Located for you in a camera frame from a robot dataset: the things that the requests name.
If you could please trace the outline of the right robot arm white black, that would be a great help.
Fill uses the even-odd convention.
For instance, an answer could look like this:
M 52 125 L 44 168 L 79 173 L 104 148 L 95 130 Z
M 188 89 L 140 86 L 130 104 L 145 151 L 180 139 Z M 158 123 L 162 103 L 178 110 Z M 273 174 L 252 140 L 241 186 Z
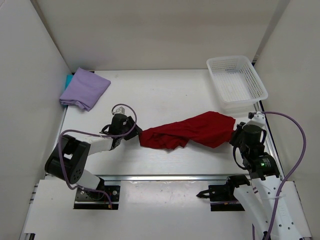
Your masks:
M 284 181 L 275 159 L 265 152 L 267 132 L 258 125 L 237 125 L 231 138 L 233 150 L 239 150 L 243 167 L 250 180 L 232 182 L 224 193 L 238 200 L 250 217 L 255 234 L 261 240 L 302 240 L 304 237 L 288 208 L 288 198 L 282 191 Z

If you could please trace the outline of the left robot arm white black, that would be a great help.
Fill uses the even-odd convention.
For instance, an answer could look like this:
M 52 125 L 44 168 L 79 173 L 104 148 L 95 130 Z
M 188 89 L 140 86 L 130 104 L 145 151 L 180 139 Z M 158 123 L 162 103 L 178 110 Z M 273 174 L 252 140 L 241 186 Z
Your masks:
M 128 141 L 142 133 L 142 129 L 131 116 L 115 113 L 111 123 L 104 126 L 99 134 L 83 133 L 74 137 L 66 130 L 45 163 L 46 173 L 64 180 L 70 186 L 84 189 L 93 200 L 100 200 L 105 194 L 104 180 L 85 170 L 88 156 L 112 151 L 121 141 Z

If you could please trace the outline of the teal t shirt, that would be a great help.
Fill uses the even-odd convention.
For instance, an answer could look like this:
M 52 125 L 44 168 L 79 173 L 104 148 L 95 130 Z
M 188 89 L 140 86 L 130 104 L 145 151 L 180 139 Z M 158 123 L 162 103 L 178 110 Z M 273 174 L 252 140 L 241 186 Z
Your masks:
M 72 81 L 73 75 L 72 74 L 68 74 L 66 76 L 66 80 L 65 80 L 65 86 L 64 89 L 66 89 L 68 87 L 68 85 L 70 84 L 70 82 Z

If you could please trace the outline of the red t shirt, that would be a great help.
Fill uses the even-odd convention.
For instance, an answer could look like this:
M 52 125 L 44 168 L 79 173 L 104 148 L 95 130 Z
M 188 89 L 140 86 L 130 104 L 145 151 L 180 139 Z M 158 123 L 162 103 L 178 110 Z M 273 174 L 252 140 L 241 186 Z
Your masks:
M 215 111 L 144 130 L 139 135 L 140 146 L 157 150 L 184 148 L 189 141 L 209 148 L 229 142 L 236 120 Z

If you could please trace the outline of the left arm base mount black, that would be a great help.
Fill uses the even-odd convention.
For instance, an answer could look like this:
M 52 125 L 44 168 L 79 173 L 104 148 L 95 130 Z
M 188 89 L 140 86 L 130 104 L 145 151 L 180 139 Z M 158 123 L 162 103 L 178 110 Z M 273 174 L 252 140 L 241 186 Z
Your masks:
M 111 203 L 104 193 L 78 188 L 75 194 L 73 208 L 75 210 L 118 210 L 121 182 L 106 181 L 103 191 L 109 196 Z

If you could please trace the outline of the lavender t shirt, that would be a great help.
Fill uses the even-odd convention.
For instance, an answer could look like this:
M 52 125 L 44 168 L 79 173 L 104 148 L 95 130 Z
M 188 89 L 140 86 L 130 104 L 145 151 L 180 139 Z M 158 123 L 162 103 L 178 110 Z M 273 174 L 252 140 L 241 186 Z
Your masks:
M 64 106 L 77 106 L 89 112 L 110 85 L 110 80 L 79 67 L 59 101 Z

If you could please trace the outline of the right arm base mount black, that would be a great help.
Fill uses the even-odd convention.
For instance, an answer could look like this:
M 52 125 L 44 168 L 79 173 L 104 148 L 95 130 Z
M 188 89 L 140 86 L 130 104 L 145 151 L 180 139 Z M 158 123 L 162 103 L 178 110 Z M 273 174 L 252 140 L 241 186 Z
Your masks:
M 208 189 L 200 191 L 196 197 L 209 199 L 211 212 L 242 212 L 245 209 L 234 196 L 235 189 L 242 185 L 250 185 L 244 174 L 228 176 L 225 184 L 209 185 Z

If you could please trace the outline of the white plastic basket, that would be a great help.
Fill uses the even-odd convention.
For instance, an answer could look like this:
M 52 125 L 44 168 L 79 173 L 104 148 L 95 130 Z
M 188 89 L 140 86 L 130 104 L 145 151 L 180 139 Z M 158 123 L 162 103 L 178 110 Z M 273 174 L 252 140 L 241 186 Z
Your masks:
M 248 108 L 268 98 L 268 92 L 251 61 L 244 55 L 206 61 L 220 107 L 225 111 Z

